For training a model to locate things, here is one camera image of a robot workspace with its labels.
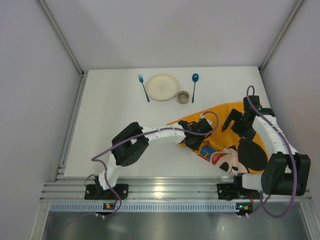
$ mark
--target plate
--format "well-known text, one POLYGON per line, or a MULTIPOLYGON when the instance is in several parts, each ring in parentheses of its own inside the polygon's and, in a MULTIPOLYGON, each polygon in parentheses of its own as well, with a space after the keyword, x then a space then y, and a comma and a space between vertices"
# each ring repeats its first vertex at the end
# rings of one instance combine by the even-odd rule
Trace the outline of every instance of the plate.
POLYGON ((154 100, 164 101, 172 98, 179 91, 179 82, 173 76, 157 74, 146 82, 146 92, 154 100))

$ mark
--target gray wall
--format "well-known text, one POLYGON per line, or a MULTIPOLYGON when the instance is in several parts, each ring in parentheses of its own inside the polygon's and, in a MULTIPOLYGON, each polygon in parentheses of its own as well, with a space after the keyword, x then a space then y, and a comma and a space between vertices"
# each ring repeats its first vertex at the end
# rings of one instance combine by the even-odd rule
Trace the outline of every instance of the gray wall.
POLYGON ((320 212, 320 1, 307 0, 264 72, 279 123, 311 158, 308 185, 320 212))
POLYGON ((259 66, 296 0, 46 0, 84 69, 259 66))
POLYGON ((0 235, 29 239, 79 76, 35 0, 0 7, 0 235))

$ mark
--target white table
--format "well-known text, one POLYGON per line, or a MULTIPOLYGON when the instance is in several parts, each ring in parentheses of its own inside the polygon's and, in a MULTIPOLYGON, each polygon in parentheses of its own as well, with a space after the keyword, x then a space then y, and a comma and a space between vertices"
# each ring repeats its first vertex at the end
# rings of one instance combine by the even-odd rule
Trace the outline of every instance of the white table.
MULTIPOLYGON (((103 166, 91 158, 111 146, 111 140, 129 123, 159 127, 184 116, 220 105, 242 101, 249 85, 254 85, 264 107, 270 107, 258 68, 180 67, 146 69, 90 70, 76 120, 64 177, 99 174, 103 166), (180 83, 180 89, 192 97, 192 75, 199 74, 195 101, 181 105, 176 97, 147 102, 138 80, 145 83, 156 74, 167 73, 180 83)), ((100 159, 107 161, 109 155, 100 159)), ((228 173, 200 158, 186 147, 175 144, 150 146, 139 161, 125 168, 123 177, 208 177, 228 173)))

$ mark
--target purple cable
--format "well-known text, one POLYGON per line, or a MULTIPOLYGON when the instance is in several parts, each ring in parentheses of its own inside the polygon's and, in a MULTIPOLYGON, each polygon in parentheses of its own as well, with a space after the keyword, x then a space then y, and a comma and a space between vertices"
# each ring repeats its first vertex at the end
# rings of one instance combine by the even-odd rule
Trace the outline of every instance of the purple cable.
POLYGON ((165 130, 172 130, 172 129, 174 129, 174 130, 176 130, 176 131, 182 131, 182 132, 185 132, 185 133, 193 134, 193 135, 195 135, 195 136, 207 136, 207 135, 210 135, 210 134, 212 134, 212 133, 218 128, 218 125, 219 125, 219 117, 218 117, 218 115, 217 115, 215 112, 213 112, 213 111, 206 111, 205 113, 203 113, 203 115, 205 115, 205 114, 207 114, 207 113, 212 113, 212 114, 214 114, 215 117, 216 117, 216 125, 215 125, 215 127, 214 127, 211 131, 209 131, 209 132, 207 132, 207 133, 193 132, 193 131, 185 130, 185 129, 183 129, 183 128, 176 128, 176 127, 174 127, 174 128, 172 128, 172 127, 163 127, 163 128, 161 128, 161 129, 159 129, 159 130, 148 131, 148 132, 140 133, 140 134, 137 134, 137 135, 135 135, 135 136, 129 137, 129 138, 127 138, 127 139, 125 139, 125 140, 123 140, 123 141, 121 141, 121 142, 118 142, 117 144, 109 147, 107 150, 99 153, 98 155, 94 156, 94 157, 91 159, 92 162, 99 162, 99 163, 101 163, 101 164, 103 165, 103 167, 104 167, 104 180, 105 180, 105 183, 107 184, 108 188, 114 193, 114 195, 118 198, 118 200, 119 200, 119 202, 120 202, 120 204, 119 204, 119 206, 116 208, 116 210, 114 210, 111 214, 107 215, 107 217, 111 217, 111 216, 115 215, 117 211, 119 211, 119 209, 120 209, 121 206, 122 206, 122 199, 121 199, 121 197, 118 195, 118 193, 113 189, 113 187, 110 186, 110 184, 109 184, 109 182, 108 182, 108 178, 107 178, 107 165, 105 164, 104 161, 102 161, 102 160, 100 160, 100 159, 98 159, 98 158, 100 158, 101 156, 105 155, 106 153, 112 151, 113 149, 115 149, 115 148, 121 146, 122 144, 125 144, 125 143, 127 143, 127 142, 129 142, 129 141, 131 141, 131 140, 133 140, 133 139, 137 139, 137 138, 140 138, 140 137, 145 136, 145 135, 154 134, 154 133, 161 132, 161 131, 165 131, 165 130))
POLYGON ((264 121, 266 121, 280 136, 280 138, 282 139, 283 143, 285 144, 285 147, 287 148, 289 155, 290 155, 290 159, 291 159, 291 163, 292 163, 292 169, 293 169, 293 188, 292 188, 292 194, 291 194, 291 199, 290 202, 288 204, 288 207, 283 211, 283 213, 279 214, 279 215, 274 215, 271 212, 268 211, 268 209, 266 208, 265 203, 267 201, 263 202, 263 191, 260 194, 260 203, 261 203, 261 207, 263 208, 263 210, 271 217, 279 219, 284 217, 293 207, 294 203, 295 203, 295 198, 296 198, 296 193, 297 193, 297 182, 298 182, 298 176, 297 176, 297 167, 296 167, 296 162, 294 159, 294 155, 291 151, 289 142, 287 141, 287 139, 285 138, 285 136, 279 132, 279 130, 273 126, 273 124, 263 115, 261 114, 261 112, 259 112, 256 107, 253 105, 253 103, 251 102, 250 98, 249 98, 249 90, 250 88, 252 88, 253 90, 253 95, 255 94, 255 87, 250 85, 247 90, 246 90, 246 99, 248 100, 250 106, 253 108, 253 110, 259 115, 259 117, 261 117, 264 121))

